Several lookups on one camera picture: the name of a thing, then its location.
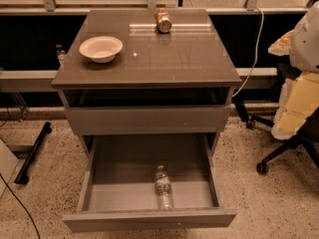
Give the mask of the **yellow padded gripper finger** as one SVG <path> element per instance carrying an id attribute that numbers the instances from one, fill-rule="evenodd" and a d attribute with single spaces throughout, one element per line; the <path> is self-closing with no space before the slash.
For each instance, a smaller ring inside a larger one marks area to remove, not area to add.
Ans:
<path id="1" fill-rule="evenodd" d="M 318 74 L 302 73 L 295 80 L 286 79 L 281 89 L 272 135 L 277 139 L 290 138 L 318 108 Z"/>

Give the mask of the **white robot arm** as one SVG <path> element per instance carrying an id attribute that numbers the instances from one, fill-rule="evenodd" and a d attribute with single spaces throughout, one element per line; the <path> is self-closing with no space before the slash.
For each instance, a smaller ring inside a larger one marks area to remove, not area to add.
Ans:
<path id="1" fill-rule="evenodd" d="M 275 138 L 288 139 L 319 108 L 319 1 L 268 52 L 288 55 L 290 65 L 301 71 L 295 80 L 285 80 L 271 129 Z"/>

